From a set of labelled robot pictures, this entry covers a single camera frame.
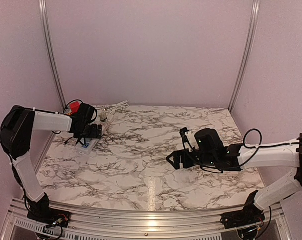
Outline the white multicolour power strip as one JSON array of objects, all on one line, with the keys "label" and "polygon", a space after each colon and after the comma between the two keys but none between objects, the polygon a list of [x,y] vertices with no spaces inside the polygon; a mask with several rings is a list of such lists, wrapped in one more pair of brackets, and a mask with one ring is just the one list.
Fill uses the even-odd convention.
[{"label": "white multicolour power strip", "polygon": [[102,139],[103,135],[105,134],[106,130],[110,127],[110,125],[114,121],[114,114],[111,112],[107,112],[105,114],[106,119],[101,121],[100,116],[97,117],[97,119],[93,122],[97,125],[97,135],[98,138],[85,138],[80,141],[80,143],[77,143],[75,146],[75,149],[80,154],[90,154],[93,148],[96,146],[96,144],[99,142],[100,139]]}]

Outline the black power adapter with cable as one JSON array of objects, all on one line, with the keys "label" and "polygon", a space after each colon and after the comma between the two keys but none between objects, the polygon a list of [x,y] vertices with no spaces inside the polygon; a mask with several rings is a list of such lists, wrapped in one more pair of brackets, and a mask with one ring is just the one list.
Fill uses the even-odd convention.
[{"label": "black power adapter with cable", "polygon": [[67,145],[69,142],[77,141],[77,138],[70,137],[65,142],[64,145]]}]

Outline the green grey plug adapter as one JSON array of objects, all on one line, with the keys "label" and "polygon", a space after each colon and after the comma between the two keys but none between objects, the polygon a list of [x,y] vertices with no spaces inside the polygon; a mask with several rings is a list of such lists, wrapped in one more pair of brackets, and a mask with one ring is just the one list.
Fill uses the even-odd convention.
[{"label": "green grey plug adapter", "polygon": [[106,122],[108,119],[108,113],[107,112],[101,112],[99,115],[99,119],[101,122]]}]

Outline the red cube socket adapter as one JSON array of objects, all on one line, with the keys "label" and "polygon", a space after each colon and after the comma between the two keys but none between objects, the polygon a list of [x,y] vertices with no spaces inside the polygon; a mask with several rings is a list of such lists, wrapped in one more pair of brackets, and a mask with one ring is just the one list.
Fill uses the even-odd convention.
[{"label": "red cube socket adapter", "polygon": [[71,114],[76,113],[76,112],[78,111],[80,105],[81,105],[81,102],[80,102],[80,101],[78,101],[78,100],[72,101],[72,102],[69,104],[70,113],[71,113]]}]

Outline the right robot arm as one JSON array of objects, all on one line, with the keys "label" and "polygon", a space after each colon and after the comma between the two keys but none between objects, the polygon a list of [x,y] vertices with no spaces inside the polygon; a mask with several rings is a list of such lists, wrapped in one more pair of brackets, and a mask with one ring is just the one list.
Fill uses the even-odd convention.
[{"label": "right robot arm", "polygon": [[238,143],[224,146],[215,129],[179,131],[182,150],[166,157],[175,169],[200,169],[222,174],[261,167],[290,167],[291,170],[271,185],[249,194],[241,210],[223,213],[220,222],[231,229],[265,219],[263,211],[274,203],[302,191],[302,133],[298,138],[273,144]]}]

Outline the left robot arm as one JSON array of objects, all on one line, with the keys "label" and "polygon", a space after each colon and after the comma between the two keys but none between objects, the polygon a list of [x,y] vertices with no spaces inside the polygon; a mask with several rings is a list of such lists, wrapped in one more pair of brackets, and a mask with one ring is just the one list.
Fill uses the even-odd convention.
[{"label": "left robot arm", "polygon": [[70,218],[70,212],[50,207],[49,197],[38,182],[30,155],[32,133],[39,130],[66,132],[83,144],[87,139],[102,137],[102,125],[95,124],[97,117],[97,109],[81,103],[71,115],[15,105],[4,118],[0,126],[0,145],[23,190],[29,219],[56,225],[67,223]]}]

